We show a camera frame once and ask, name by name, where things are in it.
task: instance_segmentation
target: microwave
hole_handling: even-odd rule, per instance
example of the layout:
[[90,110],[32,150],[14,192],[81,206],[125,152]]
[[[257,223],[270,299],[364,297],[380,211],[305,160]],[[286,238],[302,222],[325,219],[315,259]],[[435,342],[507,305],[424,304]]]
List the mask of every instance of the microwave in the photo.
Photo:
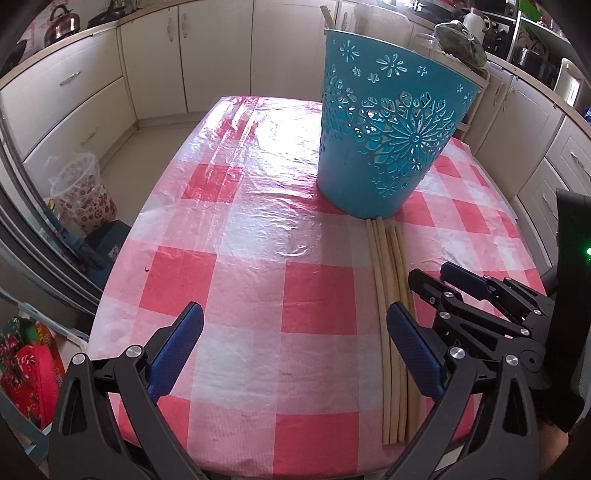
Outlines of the microwave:
[[473,0],[476,8],[482,12],[517,18],[518,0]]

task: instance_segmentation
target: red floral bag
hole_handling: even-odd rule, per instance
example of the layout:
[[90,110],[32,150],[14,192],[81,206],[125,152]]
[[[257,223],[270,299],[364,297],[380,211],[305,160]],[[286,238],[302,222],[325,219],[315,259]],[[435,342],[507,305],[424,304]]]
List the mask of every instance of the red floral bag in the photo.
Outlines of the red floral bag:
[[25,345],[16,354],[16,362],[7,368],[0,387],[16,408],[39,429],[53,421],[60,387],[49,347]]

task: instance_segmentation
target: tile floor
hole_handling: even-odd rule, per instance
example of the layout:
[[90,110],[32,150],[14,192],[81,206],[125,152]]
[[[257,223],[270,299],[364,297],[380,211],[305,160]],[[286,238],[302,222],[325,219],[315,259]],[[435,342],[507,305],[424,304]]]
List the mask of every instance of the tile floor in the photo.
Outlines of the tile floor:
[[196,123],[136,130],[101,171],[117,217],[132,226],[174,154]]

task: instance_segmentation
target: red and white checkered tablecloth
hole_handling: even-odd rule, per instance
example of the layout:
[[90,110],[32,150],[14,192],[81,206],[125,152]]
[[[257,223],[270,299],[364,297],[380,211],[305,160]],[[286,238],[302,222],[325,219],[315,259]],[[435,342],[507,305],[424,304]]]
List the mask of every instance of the red and white checkered tablecloth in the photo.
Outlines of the red and white checkered tablecloth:
[[[365,224],[316,187],[321,109],[220,100],[155,186],[100,302],[92,358],[143,345],[189,301],[203,306],[197,347],[158,402],[203,469],[344,477],[386,468],[402,450],[382,445]],[[450,260],[542,288],[505,204],[460,141],[449,142],[395,218],[410,268],[436,275]],[[433,309],[415,303],[419,322],[430,325]],[[113,403],[133,438],[120,400]],[[474,409],[472,402],[463,431]]]

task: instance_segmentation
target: blue gripper pad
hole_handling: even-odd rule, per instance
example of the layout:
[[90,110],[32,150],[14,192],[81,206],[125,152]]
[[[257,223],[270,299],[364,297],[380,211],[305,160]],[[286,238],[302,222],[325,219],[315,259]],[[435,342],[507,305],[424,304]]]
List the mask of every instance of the blue gripper pad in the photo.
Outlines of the blue gripper pad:
[[410,370],[418,389],[425,397],[443,396],[443,366],[418,329],[416,321],[398,303],[390,306],[386,319],[390,338]]
[[196,303],[178,322],[166,343],[152,360],[147,390],[154,403],[173,389],[203,331],[203,322],[203,309]]
[[491,291],[484,278],[474,275],[456,264],[445,262],[441,266],[440,273],[441,281],[452,284],[477,300],[488,300],[491,296]]

